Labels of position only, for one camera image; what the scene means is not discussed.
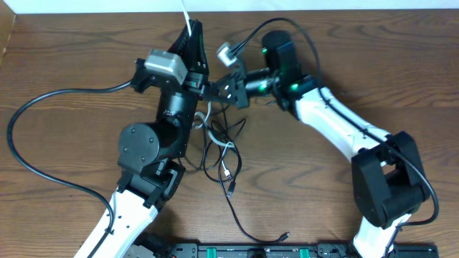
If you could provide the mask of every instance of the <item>wood grain surface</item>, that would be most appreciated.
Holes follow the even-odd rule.
[[[433,243],[441,257],[457,257],[459,11],[191,13],[204,24],[210,79],[229,72],[214,54],[223,42],[242,41],[275,16],[294,18],[311,33],[324,80],[340,101],[376,126],[406,130],[417,141],[440,216],[428,226],[404,229],[397,241]],[[46,181],[17,163],[4,133],[13,112],[51,90],[129,80],[134,60],[150,48],[167,49],[183,25],[180,13],[17,18],[0,68],[0,257],[72,257],[104,210],[92,196]],[[295,34],[303,66],[313,72],[304,39],[284,23],[263,28],[248,44],[248,68],[264,67],[261,37],[281,28]],[[118,135],[129,123],[153,121],[158,97],[153,88],[143,95],[123,90],[57,96],[25,112],[14,140],[36,167],[110,198],[120,176]],[[248,232],[274,239],[290,231],[286,244],[348,241],[355,235],[361,214],[353,200],[351,168],[327,140],[276,106],[252,103],[228,114],[233,122],[247,117],[237,141],[243,168],[233,204]],[[192,133],[187,152],[195,163],[201,137]],[[230,168],[235,161],[229,158]],[[413,220],[431,212],[428,201]],[[185,175],[148,230],[167,239],[250,242],[236,227],[219,185],[202,172]]]

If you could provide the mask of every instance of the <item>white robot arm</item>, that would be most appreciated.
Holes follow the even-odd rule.
[[[357,155],[359,150],[371,149],[379,145],[378,142],[366,137],[362,132],[329,108],[318,91],[318,88],[311,90],[296,101],[296,113],[301,122],[320,132],[343,153],[348,161],[351,161],[351,158]],[[340,103],[327,87],[322,88],[322,93],[327,100],[330,100],[330,104],[340,110],[348,118],[360,124],[361,127],[366,128],[369,132],[381,139],[385,139],[386,136],[389,135],[387,131],[368,123]],[[360,253],[363,258],[383,257],[386,247],[395,232],[395,227],[399,223],[408,220],[410,216],[411,214],[405,214],[399,217],[394,220],[392,225],[387,229],[373,226],[364,217],[360,225],[359,233],[354,237],[354,246],[357,252]]]

